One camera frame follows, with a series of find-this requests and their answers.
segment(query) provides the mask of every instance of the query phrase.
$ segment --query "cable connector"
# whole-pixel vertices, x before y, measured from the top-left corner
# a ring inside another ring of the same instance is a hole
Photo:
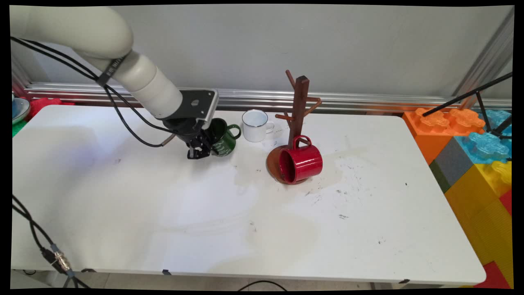
[[[74,272],[71,269],[71,265],[69,264],[69,261],[67,260],[64,253],[58,249],[56,244],[52,244],[51,249],[54,252],[54,258],[58,262],[58,265],[62,269],[63,273],[66,273],[70,278],[74,277]]]
[[[49,262],[49,264],[54,267],[54,269],[57,270],[58,273],[66,274],[51,250],[44,248],[42,251],[42,256],[45,258],[45,260],[47,260],[47,262]]]

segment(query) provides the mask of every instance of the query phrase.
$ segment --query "floor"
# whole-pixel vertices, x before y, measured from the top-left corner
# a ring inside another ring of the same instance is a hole
[[[31,277],[46,282],[48,271],[38,271]],[[192,290],[192,291],[237,291],[243,286],[260,280],[258,278],[218,278],[194,276],[135,275],[127,273],[77,273],[77,277],[91,288],[142,289],[142,290]],[[270,280],[288,291],[334,291],[371,290],[366,282],[311,281],[311,280]],[[258,283],[245,291],[281,291],[269,283]]]

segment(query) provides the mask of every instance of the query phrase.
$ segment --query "mug handle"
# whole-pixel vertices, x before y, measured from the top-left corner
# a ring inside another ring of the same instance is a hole
[[[267,124],[268,125],[269,124],[273,125],[271,128],[267,128],[266,127],[266,133],[269,133],[269,132],[273,131],[273,128],[275,128],[275,123],[273,123],[273,121],[267,121]]]
[[[297,135],[295,136],[295,138],[293,139],[293,149],[296,150],[298,149],[298,145],[297,145],[297,140],[299,138],[306,138],[308,141],[309,141],[309,144],[308,145],[312,145],[313,143],[311,142],[311,140],[309,139],[309,137],[305,136],[305,135]]]
[[[231,124],[227,127],[227,129],[233,129],[233,128],[237,128],[238,129],[238,134],[233,137],[234,139],[238,139],[240,137],[240,134],[242,133],[242,131],[240,131],[240,127],[237,125],[237,124]]]

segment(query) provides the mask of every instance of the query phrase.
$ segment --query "white enamel mug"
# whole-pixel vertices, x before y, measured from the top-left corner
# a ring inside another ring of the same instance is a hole
[[[267,114],[261,110],[249,110],[242,115],[244,138],[251,142],[259,142],[266,138],[266,133],[273,131],[275,124],[268,120]]]

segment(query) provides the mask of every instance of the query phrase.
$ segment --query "foam building block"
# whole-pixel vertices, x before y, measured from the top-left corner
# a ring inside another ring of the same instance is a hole
[[[493,261],[493,255],[487,251],[486,247],[482,243],[482,239],[477,231],[473,228],[471,219],[466,215],[463,205],[457,200],[457,193],[453,191],[453,188],[449,189],[445,194],[447,202],[449,203],[453,213],[460,223],[462,230],[466,234],[467,239],[470,241],[471,247],[477,254],[477,257],[482,265]]]
[[[474,288],[510,289],[508,282],[506,282],[494,261],[486,264],[484,270],[486,271],[486,280],[476,284]]]
[[[499,200],[502,203],[502,205],[504,205],[504,208],[506,208],[509,215],[511,216],[511,190],[509,190],[507,193],[502,195],[502,197],[500,197]]]
[[[502,122],[504,122],[511,114],[503,111],[503,110],[486,110],[486,115],[489,120],[489,125],[492,129],[497,128]],[[511,126],[507,126],[503,131],[502,135],[511,136]],[[509,148],[509,157],[511,157],[511,139],[503,139],[500,141],[501,144],[507,146]]]
[[[495,163],[495,165],[510,166],[511,163]],[[473,165],[464,175],[445,193],[446,196],[453,195],[456,201],[460,203],[461,208],[464,210],[467,218],[473,218],[473,216],[484,210],[489,204],[499,199],[501,193],[510,184],[504,183],[504,180],[511,179],[511,172],[506,172],[506,176],[496,176],[502,169],[488,168],[486,164],[475,164]],[[493,175],[486,173],[488,169],[493,169]]]
[[[429,109],[418,108],[402,116],[427,164],[431,164],[453,136],[468,136],[471,132],[484,133],[484,120],[472,110],[452,109],[444,114],[437,111],[427,117]]]
[[[505,272],[509,272],[507,257],[493,246],[494,242],[490,242],[493,233],[500,228],[491,229],[490,236],[485,229],[488,225],[482,221],[490,223],[487,220],[505,220],[506,222],[507,218],[498,218],[504,216],[500,213],[500,208],[503,208],[506,217],[511,219],[511,215],[502,204],[504,198],[501,198],[506,196],[507,192],[501,193],[501,191],[508,187],[511,190],[511,161],[508,163],[497,161],[491,165],[474,164],[444,193],[482,265],[499,259],[499,265],[504,266]],[[497,205],[493,205],[495,201],[500,205],[498,208]]]
[[[499,125],[501,125],[502,122],[504,122],[509,116],[511,116],[511,114],[504,110],[486,110],[486,116],[488,117],[489,126],[492,129],[495,129]],[[502,132],[511,133],[511,125],[507,126],[504,130],[502,130]]]
[[[512,223],[508,211],[499,200],[495,200],[472,218],[472,225],[505,280],[513,288]]]
[[[447,182],[446,177],[444,176],[442,171],[440,170],[439,165],[435,161],[433,161],[431,162],[431,164],[429,164],[429,169],[433,173],[433,176],[435,177],[436,182],[439,184],[442,192],[445,193],[447,190],[449,190],[451,186]]]
[[[500,138],[491,133],[472,132],[451,138],[435,162],[447,183],[453,186],[474,164],[506,163],[508,157],[509,148],[501,144]]]
[[[491,165],[475,164],[482,177],[497,196],[502,196],[511,190],[511,163],[494,161]]]

